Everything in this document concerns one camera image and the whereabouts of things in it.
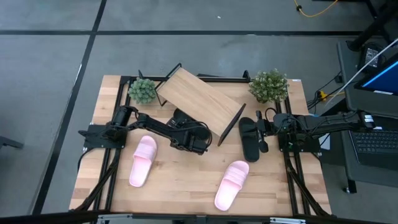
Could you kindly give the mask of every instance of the table leg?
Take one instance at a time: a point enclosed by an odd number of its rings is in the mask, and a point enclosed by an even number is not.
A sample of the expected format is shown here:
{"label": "table leg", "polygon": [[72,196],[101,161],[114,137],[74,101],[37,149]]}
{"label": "table leg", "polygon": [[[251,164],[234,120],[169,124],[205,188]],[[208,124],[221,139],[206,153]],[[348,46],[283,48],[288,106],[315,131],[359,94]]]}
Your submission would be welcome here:
{"label": "table leg", "polygon": [[356,184],[355,181],[347,179],[348,187],[343,188],[343,191],[347,194],[356,194]]}
{"label": "table leg", "polygon": [[21,149],[24,145],[22,143],[17,142],[17,141],[14,141],[14,140],[11,140],[11,139],[8,139],[8,138],[0,136],[0,147],[1,146],[11,146],[11,147],[14,147],[14,148]]}

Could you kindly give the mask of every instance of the potted plant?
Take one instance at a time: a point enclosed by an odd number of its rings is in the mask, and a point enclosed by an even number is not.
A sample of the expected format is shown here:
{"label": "potted plant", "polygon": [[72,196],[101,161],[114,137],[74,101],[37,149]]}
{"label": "potted plant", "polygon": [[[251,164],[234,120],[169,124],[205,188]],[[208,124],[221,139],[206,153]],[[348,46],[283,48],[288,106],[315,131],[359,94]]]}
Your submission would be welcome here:
{"label": "potted plant", "polygon": [[150,103],[156,98],[155,82],[147,78],[137,78],[131,84],[129,95],[137,104]]}
{"label": "potted plant", "polygon": [[286,74],[281,74],[276,68],[269,72],[258,72],[255,79],[249,83],[249,92],[260,103],[268,101],[280,102],[287,97]]}

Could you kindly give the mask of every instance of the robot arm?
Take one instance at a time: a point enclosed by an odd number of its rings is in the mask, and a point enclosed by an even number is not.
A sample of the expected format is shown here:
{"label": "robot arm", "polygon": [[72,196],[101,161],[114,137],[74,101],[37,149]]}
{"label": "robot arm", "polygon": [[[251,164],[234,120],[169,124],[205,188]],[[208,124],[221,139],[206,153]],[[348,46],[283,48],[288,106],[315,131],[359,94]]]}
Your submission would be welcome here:
{"label": "robot arm", "polygon": [[[133,112],[137,121],[127,125]],[[124,147],[127,132],[137,128],[146,129],[169,139],[171,147],[199,155],[207,151],[212,140],[211,131],[201,122],[180,119],[174,122],[174,125],[167,125],[151,118],[148,114],[138,112],[138,109],[132,106],[120,106],[112,121],[108,122],[103,130],[90,131],[89,127],[89,131],[79,131],[79,133],[86,137],[85,147],[107,147],[112,143]]]}
{"label": "robot arm", "polygon": [[320,117],[283,113],[274,116],[275,134],[295,133],[314,137],[336,131],[366,131],[375,127],[372,116],[365,112],[349,112]]}

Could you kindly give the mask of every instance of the blue screen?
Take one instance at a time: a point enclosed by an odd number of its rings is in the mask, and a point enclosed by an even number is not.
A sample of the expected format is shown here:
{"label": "blue screen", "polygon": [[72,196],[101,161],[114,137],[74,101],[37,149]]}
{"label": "blue screen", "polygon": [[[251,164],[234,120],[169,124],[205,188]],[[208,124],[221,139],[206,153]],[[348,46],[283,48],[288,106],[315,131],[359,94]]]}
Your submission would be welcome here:
{"label": "blue screen", "polygon": [[398,62],[388,66],[370,81],[366,82],[362,87],[398,93]]}

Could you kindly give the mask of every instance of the slipper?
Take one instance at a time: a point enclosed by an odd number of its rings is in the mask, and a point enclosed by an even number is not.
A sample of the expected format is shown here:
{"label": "slipper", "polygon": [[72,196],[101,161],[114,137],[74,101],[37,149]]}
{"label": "slipper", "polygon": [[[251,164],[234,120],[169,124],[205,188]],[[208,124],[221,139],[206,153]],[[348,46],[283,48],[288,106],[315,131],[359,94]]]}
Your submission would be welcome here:
{"label": "slipper", "polygon": [[227,211],[249,173],[249,164],[244,161],[235,161],[228,166],[223,180],[218,188],[214,204],[221,211]]}
{"label": "slipper", "polygon": [[248,162],[256,162],[260,158],[260,151],[255,122],[250,118],[241,118],[239,120],[239,133],[244,159]]}
{"label": "slipper", "polygon": [[130,173],[130,184],[135,187],[142,187],[147,179],[150,167],[155,159],[157,146],[155,139],[144,136],[139,141],[133,155],[134,163]]}

